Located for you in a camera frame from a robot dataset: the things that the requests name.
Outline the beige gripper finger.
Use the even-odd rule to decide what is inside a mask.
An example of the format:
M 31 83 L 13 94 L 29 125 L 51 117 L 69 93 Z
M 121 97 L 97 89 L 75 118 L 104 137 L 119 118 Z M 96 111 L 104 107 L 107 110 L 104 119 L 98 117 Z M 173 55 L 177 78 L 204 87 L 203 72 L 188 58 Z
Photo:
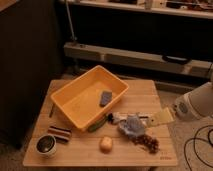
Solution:
M 174 117 L 169 108 L 164 108 L 161 111 L 151 115 L 147 119 L 148 127 L 155 127 L 163 124 L 167 124 L 174 121 Z

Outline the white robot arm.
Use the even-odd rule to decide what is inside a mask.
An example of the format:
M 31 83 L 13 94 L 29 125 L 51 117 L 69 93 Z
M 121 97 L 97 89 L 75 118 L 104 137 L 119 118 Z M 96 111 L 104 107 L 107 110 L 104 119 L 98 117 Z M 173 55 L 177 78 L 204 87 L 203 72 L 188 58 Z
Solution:
M 151 115 L 146 124 L 155 127 L 179 119 L 184 122 L 196 121 L 213 115 L 213 73 L 205 84 L 187 92 L 170 105 Z

